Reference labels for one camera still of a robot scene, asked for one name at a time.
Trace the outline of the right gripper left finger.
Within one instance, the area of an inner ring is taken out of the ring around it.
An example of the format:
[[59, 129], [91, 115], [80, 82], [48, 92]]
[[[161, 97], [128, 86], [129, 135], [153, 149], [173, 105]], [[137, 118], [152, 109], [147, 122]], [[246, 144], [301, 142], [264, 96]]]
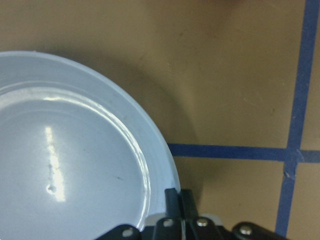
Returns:
[[165, 194], [165, 216], [155, 225], [143, 230], [129, 224], [118, 225], [99, 238], [101, 240], [181, 240], [183, 238], [182, 214], [176, 189], [169, 188]]

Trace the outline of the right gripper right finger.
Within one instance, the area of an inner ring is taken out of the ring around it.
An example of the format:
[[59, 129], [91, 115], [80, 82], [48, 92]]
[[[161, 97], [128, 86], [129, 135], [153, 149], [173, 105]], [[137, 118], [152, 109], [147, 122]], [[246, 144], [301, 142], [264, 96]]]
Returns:
[[252, 222], [242, 221], [231, 230], [218, 225], [211, 218], [198, 213], [193, 193], [190, 189], [182, 189], [179, 193], [182, 206], [182, 216], [186, 221], [187, 240], [286, 240]]

